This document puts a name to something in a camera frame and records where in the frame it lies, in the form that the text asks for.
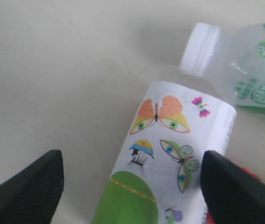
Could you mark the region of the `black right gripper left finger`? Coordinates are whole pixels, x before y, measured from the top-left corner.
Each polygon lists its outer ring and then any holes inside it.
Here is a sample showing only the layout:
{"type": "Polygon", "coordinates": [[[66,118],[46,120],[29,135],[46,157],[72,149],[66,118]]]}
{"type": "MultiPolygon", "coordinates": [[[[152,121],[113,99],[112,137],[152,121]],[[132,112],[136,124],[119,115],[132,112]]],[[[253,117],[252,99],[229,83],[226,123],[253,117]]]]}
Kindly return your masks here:
{"type": "Polygon", "coordinates": [[[0,185],[0,224],[50,224],[64,191],[60,150],[50,150],[0,185]]]}

